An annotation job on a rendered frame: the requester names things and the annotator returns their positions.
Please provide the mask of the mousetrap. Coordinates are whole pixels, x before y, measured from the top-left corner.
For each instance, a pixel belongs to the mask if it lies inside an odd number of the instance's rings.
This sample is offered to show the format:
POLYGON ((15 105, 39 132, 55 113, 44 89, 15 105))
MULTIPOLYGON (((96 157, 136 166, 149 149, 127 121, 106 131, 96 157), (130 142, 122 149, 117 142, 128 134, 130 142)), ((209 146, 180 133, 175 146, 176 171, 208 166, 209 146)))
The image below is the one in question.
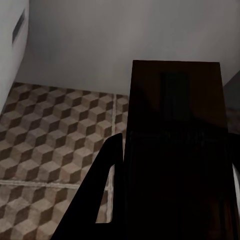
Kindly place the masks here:
POLYGON ((126 240, 240 240, 219 62, 133 60, 126 240))

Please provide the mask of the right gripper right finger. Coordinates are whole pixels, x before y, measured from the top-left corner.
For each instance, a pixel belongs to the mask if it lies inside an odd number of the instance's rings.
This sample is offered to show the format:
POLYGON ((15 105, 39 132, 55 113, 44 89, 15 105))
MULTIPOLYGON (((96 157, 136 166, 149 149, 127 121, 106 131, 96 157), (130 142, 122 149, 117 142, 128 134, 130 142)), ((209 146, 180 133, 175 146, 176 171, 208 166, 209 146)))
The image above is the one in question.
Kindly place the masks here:
POLYGON ((228 133, 227 137, 230 145, 232 164, 240 173, 240 135, 228 133))

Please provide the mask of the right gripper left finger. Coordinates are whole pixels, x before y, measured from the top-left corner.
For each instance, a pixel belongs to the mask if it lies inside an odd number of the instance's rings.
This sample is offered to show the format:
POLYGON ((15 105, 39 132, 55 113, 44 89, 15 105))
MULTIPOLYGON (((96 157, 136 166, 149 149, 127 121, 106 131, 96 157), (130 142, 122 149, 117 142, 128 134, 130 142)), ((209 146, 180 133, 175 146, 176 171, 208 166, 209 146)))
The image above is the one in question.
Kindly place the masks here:
POLYGON ((50 240, 126 240, 122 133, 105 141, 50 240), (113 165, 112 222, 96 223, 113 165))

